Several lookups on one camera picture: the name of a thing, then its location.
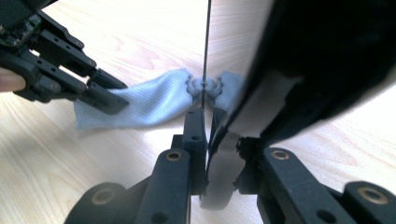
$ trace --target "black bracket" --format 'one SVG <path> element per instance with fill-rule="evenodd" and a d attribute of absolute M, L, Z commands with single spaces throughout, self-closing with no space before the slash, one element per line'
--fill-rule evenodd
<path fill-rule="evenodd" d="M 117 114 L 129 103 L 107 89 L 127 86 L 97 69 L 96 62 L 82 51 L 83 47 L 66 28 L 38 11 L 12 30 L 1 31 L 0 66 L 25 79 L 25 89 L 15 93 L 27 100 L 47 103 L 52 99 L 79 99 L 104 113 Z M 60 66 L 89 80 L 84 83 Z"/>

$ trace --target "light blue cloth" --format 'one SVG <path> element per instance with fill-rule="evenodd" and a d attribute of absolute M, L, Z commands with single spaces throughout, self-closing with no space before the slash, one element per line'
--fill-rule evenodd
<path fill-rule="evenodd" d="M 215 108 L 229 111 L 237 100 L 244 79 L 232 72 L 224 71 L 218 78 L 219 83 L 213 79 L 206 80 L 205 92 L 209 103 Z"/>
<path fill-rule="evenodd" d="M 224 110 L 233 104 L 242 78 L 224 72 L 219 84 L 208 78 L 207 94 L 212 105 Z M 74 102 L 78 129 L 141 128 L 164 123 L 184 114 L 201 97 L 201 79 L 191 79 L 186 69 L 164 73 L 160 77 L 124 90 L 111 90 L 129 102 L 117 115 L 107 115 L 81 101 Z"/>

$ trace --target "wooden table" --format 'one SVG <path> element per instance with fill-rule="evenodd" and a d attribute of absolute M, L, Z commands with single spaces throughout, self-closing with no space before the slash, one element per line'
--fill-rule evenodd
<path fill-rule="evenodd" d="M 208 75 L 243 73 L 251 24 L 269 2 L 213 3 Z M 133 86 L 186 67 L 202 74 L 206 1 L 61 0 L 45 11 L 81 39 L 98 65 Z M 243 9 L 242 14 L 235 13 Z M 277 144 L 293 151 L 316 178 L 342 190 L 367 180 L 396 193 L 396 87 L 339 118 Z M 206 111 L 209 133 L 210 109 Z M 0 94 L 0 223 L 63 223 L 80 196 L 112 181 L 129 188 L 150 175 L 184 118 L 144 129 L 77 131 L 72 103 L 44 105 Z M 261 223 L 254 196 L 235 193 L 218 212 L 192 198 L 192 223 Z"/>

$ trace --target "black mechanical part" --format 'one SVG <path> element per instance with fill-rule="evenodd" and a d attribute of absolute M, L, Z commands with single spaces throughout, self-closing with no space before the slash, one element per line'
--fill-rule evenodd
<path fill-rule="evenodd" d="M 334 199 L 295 157 L 283 148 L 267 148 L 260 164 L 264 181 L 274 197 L 261 195 L 264 208 L 274 207 L 275 198 L 286 223 L 355 223 L 348 212 Z M 261 210 L 263 219 L 271 220 L 271 214 Z"/>
<path fill-rule="evenodd" d="M 392 224 L 396 220 L 396 197 L 372 183 L 346 184 L 340 202 L 359 223 Z"/>
<path fill-rule="evenodd" d="M 206 134 L 204 109 L 196 107 L 186 113 L 181 148 L 191 156 L 191 195 L 205 191 Z"/>
<path fill-rule="evenodd" d="M 89 189 L 73 207 L 65 224 L 133 223 L 149 177 L 129 189 L 115 183 L 103 183 Z"/>
<path fill-rule="evenodd" d="M 94 82 L 88 85 L 88 89 L 84 91 L 78 99 L 109 115 L 119 113 L 129 104 L 128 101 L 124 100 L 122 97 L 109 92 Z"/>
<path fill-rule="evenodd" d="M 104 183 L 88 190 L 65 224 L 190 223 L 190 167 L 187 151 L 165 150 L 151 176 L 133 187 Z"/>
<path fill-rule="evenodd" d="M 160 154 L 134 223 L 190 223 L 190 165 L 185 150 Z"/>
<path fill-rule="evenodd" d="M 23 20 L 56 0 L 0 0 L 0 33 L 2 29 L 13 29 Z"/>
<path fill-rule="evenodd" d="M 38 11 L 11 31 L 0 31 L 0 66 L 23 76 L 27 85 L 15 93 L 30 101 L 47 103 L 52 99 L 79 99 L 106 114 L 119 113 L 129 103 L 107 89 L 125 89 L 127 86 L 106 71 L 97 69 L 96 62 L 82 51 L 83 47 L 84 44 L 71 36 L 66 28 Z M 61 70 L 60 66 L 90 79 L 85 84 Z"/>

